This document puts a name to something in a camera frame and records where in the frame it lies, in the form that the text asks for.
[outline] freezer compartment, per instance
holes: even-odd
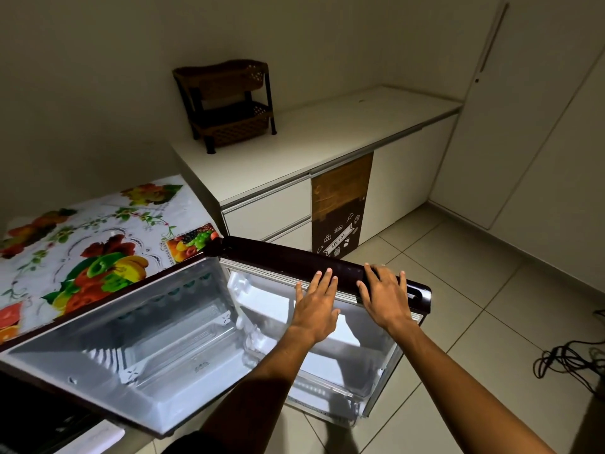
[[[118,298],[9,352],[9,361],[158,434],[250,369],[216,259]]]
[[[228,288],[238,311],[237,327],[246,334],[245,361],[253,367],[268,354],[291,322],[293,283],[231,269]],[[289,396],[304,405],[354,421],[396,349],[393,340],[351,302],[341,310],[337,329],[307,354]]]

